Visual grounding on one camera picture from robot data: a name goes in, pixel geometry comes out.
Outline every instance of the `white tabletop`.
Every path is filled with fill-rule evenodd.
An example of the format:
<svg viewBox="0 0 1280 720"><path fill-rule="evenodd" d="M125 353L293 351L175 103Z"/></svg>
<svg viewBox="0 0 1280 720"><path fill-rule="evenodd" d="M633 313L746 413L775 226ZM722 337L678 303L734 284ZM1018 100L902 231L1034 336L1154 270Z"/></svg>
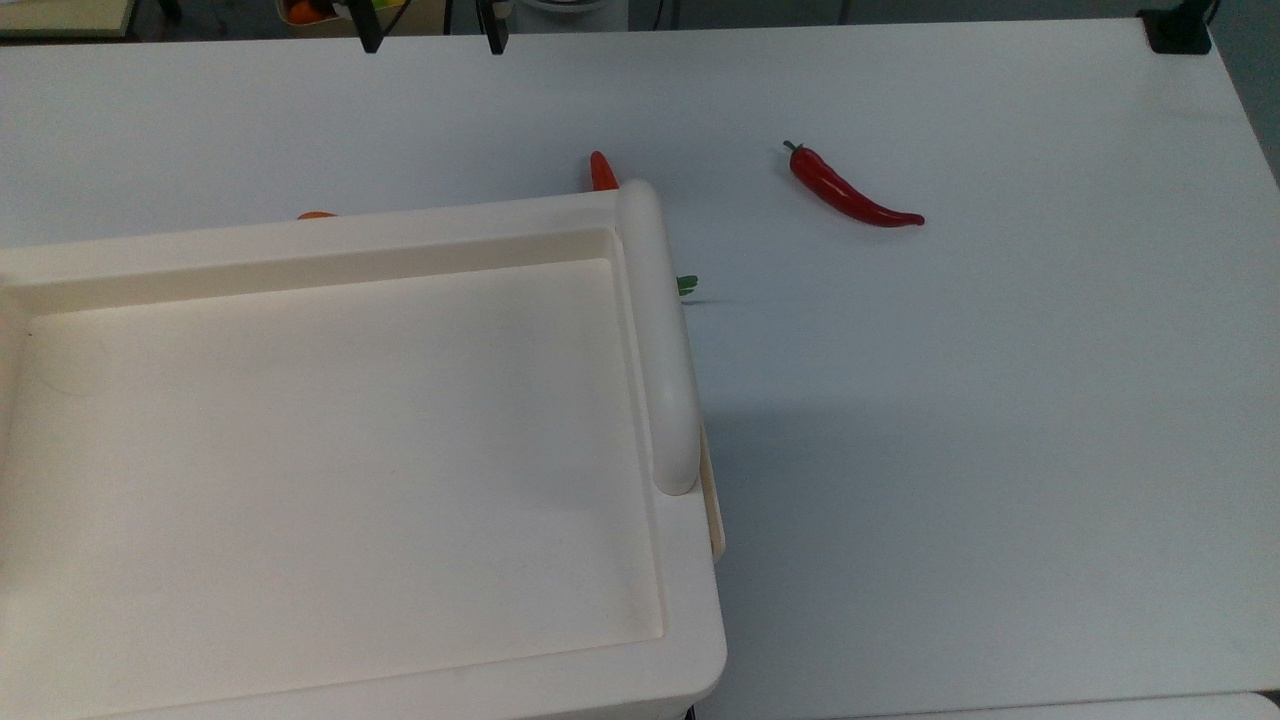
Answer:
<svg viewBox="0 0 1280 720"><path fill-rule="evenodd" d="M0 49L0 238L663 195L716 720L1280 687L1280 193L1137 20ZM928 218L787 174L806 142Z"/></svg>
<svg viewBox="0 0 1280 720"><path fill-rule="evenodd" d="M897 715L893 720L1280 720L1280 710L1262 696L1222 694Z"/></svg>

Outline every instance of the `black bracket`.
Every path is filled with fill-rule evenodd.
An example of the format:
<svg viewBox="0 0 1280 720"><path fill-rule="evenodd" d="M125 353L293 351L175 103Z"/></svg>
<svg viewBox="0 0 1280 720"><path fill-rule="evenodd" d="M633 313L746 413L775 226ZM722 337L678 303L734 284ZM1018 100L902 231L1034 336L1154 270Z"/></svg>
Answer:
<svg viewBox="0 0 1280 720"><path fill-rule="evenodd" d="M476 0L476 14L480 15L480 27L485 37L489 38L489 50L494 55L502 55L507 49L507 20L499 18L494 12L495 0ZM445 3L445 13L452 10L453 3ZM365 46L365 53L378 53L383 44L383 26L378 22L378 12L374 10L372 0L347 0L347 10L351 12L351 22L356 24L356 33L360 35L360 44Z"/></svg>
<svg viewBox="0 0 1280 720"><path fill-rule="evenodd" d="M1208 55L1213 41L1204 13L1213 0L1183 0L1172 10L1138 10L1147 42L1161 55Z"/></svg>
<svg viewBox="0 0 1280 720"><path fill-rule="evenodd" d="M502 55L507 49L507 20L494 12L494 0L476 0L476 14L480 15L480 29L489 38L489 51Z"/></svg>
<svg viewBox="0 0 1280 720"><path fill-rule="evenodd" d="M378 10L374 10L372 0L347 0L347 10L351 12L351 22L356 24L356 33L360 35L365 53L378 53L378 47L383 44L383 24L378 22Z"/></svg>

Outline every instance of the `white tray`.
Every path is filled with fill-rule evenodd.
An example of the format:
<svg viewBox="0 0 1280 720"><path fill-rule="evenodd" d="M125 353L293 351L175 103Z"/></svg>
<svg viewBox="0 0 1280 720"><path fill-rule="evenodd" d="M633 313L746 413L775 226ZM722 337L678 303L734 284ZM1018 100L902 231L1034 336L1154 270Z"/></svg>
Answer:
<svg viewBox="0 0 1280 720"><path fill-rule="evenodd" d="M0 274L0 717L666 717L718 679L648 184Z"/></svg>

